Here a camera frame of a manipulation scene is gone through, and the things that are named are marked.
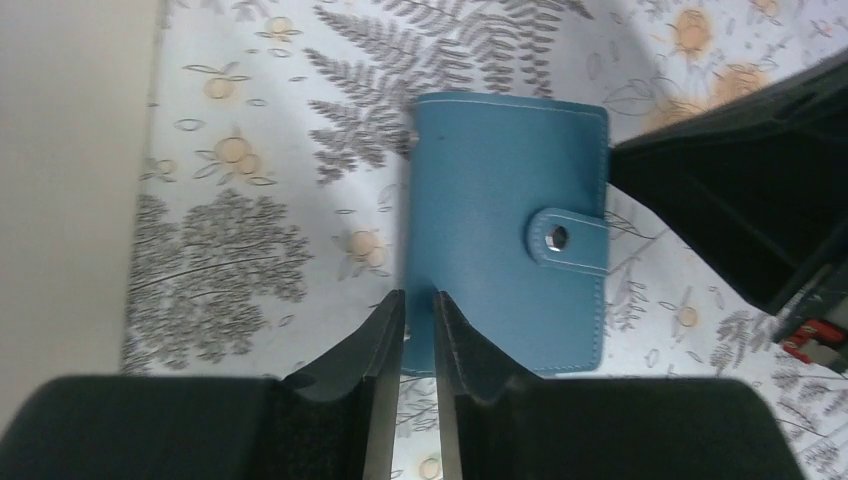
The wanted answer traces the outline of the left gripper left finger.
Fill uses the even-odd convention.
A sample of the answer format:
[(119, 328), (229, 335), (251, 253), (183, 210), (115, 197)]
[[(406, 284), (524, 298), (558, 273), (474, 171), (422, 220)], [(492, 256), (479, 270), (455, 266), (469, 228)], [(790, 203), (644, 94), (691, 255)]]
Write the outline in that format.
[(404, 293), (392, 290), (353, 333), (284, 378), (284, 478), (390, 478), (404, 329)]

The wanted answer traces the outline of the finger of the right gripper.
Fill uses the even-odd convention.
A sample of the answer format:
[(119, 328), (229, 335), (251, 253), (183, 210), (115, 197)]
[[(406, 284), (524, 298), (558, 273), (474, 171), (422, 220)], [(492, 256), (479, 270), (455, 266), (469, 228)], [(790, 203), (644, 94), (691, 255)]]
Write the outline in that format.
[(778, 312), (847, 256), (847, 55), (617, 145), (611, 183)]

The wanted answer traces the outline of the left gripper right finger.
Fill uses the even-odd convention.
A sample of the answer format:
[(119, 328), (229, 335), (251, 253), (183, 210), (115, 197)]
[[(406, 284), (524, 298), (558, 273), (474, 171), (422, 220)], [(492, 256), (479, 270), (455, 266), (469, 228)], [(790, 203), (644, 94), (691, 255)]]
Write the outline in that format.
[(545, 478), (550, 384), (472, 327), (445, 291), (434, 297), (434, 349), (445, 477)]

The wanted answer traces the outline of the blue leather card holder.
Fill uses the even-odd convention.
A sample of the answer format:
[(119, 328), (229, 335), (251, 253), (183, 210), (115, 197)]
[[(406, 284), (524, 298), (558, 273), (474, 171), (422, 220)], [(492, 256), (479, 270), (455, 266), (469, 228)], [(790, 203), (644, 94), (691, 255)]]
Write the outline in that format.
[(443, 92), (413, 107), (402, 369), (435, 373), (434, 297), (525, 368), (591, 371), (603, 350), (608, 115)]

